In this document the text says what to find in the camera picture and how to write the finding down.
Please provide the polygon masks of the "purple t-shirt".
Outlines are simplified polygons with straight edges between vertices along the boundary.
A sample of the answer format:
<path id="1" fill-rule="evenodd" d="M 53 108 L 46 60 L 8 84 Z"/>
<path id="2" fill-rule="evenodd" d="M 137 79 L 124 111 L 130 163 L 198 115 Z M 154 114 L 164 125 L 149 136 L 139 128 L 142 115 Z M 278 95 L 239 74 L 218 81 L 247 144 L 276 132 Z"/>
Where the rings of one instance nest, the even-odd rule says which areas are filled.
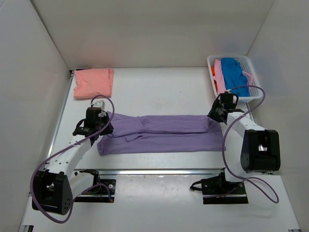
<path id="1" fill-rule="evenodd" d="M 98 142 L 100 155 L 221 151 L 223 133 L 206 115 L 114 114 L 114 130 Z"/>

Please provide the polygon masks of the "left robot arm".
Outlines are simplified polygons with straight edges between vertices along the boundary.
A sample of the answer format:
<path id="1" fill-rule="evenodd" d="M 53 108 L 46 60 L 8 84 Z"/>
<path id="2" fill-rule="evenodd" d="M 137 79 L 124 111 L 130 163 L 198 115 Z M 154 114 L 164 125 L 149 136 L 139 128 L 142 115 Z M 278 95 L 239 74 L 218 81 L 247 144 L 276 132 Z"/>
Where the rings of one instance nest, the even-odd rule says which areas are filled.
<path id="1" fill-rule="evenodd" d="M 67 214 L 74 199 L 83 192 L 98 192 L 107 185 L 101 183 L 94 169 L 75 171 L 84 154 L 101 135 L 110 134 L 113 127 L 102 106 L 91 106 L 73 132 L 67 148 L 61 151 L 49 166 L 35 172 L 31 180 L 32 207 L 35 210 Z"/>

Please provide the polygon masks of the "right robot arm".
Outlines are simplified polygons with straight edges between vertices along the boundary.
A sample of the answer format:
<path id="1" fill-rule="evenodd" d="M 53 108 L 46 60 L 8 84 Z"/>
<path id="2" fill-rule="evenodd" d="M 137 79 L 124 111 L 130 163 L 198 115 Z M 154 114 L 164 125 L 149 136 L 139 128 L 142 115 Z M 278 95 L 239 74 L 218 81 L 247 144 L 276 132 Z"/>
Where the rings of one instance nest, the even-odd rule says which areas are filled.
<path id="1" fill-rule="evenodd" d="M 237 108 L 238 96 L 225 92 L 217 96 L 208 117 L 225 123 L 243 139 L 240 165 L 246 173 L 276 172 L 281 167 L 279 134 L 257 125 Z"/>

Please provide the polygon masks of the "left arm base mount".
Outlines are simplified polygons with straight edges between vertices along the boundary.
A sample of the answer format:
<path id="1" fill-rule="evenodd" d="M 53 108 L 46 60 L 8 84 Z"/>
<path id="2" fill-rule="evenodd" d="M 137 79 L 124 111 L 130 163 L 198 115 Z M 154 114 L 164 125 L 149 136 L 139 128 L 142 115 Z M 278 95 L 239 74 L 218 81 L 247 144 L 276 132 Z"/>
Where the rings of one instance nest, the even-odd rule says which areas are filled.
<path id="1" fill-rule="evenodd" d="M 75 202 L 79 203 L 114 203 L 116 190 L 116 179 L 103 178 L 99 171 L 93 169 L 84 169 L 74 174 L 91 174 L 94 177 L 93 184 L 101 184 L 90 190 L 85 190 L 81 195 L 76 197 Z"/>

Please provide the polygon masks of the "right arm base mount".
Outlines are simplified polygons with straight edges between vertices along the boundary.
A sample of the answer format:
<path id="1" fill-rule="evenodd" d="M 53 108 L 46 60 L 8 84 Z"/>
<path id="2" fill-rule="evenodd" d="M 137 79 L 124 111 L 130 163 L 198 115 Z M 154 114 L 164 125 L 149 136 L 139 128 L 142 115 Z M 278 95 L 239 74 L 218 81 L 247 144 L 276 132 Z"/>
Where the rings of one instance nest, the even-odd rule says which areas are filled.
<path id="1" fill-rule="evenodd" d="M 194 182 L 189 189 L 202 192 L 204 205 L 249 203 L 244 183 L 227 181 L 224 171 Z"/>

